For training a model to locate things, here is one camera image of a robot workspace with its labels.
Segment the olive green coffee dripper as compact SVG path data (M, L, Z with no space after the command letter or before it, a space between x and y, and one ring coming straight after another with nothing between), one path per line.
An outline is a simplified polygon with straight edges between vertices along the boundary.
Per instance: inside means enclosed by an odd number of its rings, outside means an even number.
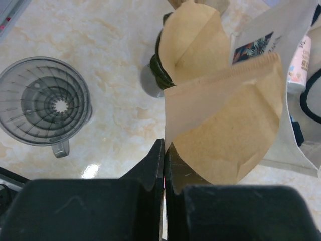
M156 84L161 90L165 90L167 88L174 87L172 79L168 75L168 73L164 70L161 59L159 57L159 44L161 40L162 30L159 32L156 43L155 43L155 54L151 57L149 62L149 68L151 73L155 77Z

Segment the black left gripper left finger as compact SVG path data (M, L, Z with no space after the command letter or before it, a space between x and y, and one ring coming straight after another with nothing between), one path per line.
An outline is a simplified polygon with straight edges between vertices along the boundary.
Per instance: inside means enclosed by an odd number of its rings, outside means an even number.
M161 240L165 144L118 179L28 180L6 169L1 240Z

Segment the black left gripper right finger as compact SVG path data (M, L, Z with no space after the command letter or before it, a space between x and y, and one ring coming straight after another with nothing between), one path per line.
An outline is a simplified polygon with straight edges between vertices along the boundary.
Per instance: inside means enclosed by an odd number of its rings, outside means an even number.
M174 145L164 172L168 240L318 240L306 202L291 187L212 185Z

